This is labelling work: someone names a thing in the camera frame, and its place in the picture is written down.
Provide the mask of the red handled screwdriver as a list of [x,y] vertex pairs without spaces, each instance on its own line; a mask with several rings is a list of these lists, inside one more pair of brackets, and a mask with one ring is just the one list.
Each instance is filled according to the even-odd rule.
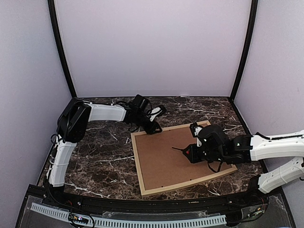
[[184,149],[180,149],[180,148],[176,148],[176,147],[172,147],[172,149],[181,151],[182,154],[184,154],[184,155],[189,154],[189,153],[184,153]]

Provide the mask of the wooden picture frame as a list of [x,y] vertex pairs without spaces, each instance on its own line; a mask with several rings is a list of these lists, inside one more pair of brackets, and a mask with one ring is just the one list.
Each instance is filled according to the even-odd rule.
[[190,163],[181,149],[195,143],[189,124],[163,128],[161,133],[131,134],[137,176],[142,196],[183,189],[235,173],[235,165],[206,161]]

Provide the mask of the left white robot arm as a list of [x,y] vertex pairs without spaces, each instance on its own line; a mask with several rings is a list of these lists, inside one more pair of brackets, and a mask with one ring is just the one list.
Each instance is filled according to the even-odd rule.
[[151,102],[137,95],[132,101],[117,101],[113,104],[96,104],[72,98],[57,121],[57,132],[51,136],[54,149],[50,155],[47,182],[55,188],[63,187],[65,174],[74,148],[79,143],[92,121],[113,121],[143,128],[147,134],[162,132],[155,120],[166,113],[163,105],[152,107]]

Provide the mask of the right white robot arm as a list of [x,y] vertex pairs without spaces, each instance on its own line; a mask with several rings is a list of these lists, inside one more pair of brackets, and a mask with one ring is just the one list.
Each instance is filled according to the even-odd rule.
[[197,123],[190,125],[190,132],[196,142],[182,149],[182,154],[190,163],[206,161],[226,164],[243,164],[269,158],[290,157],[284,165],[253,177],[242,196],[247,206],[253,206],[261,198],[261,193],[272,190],[295,179],[304,177],[304,132],[265,136],[261,133],[228,138],[219,125],[203,127]]

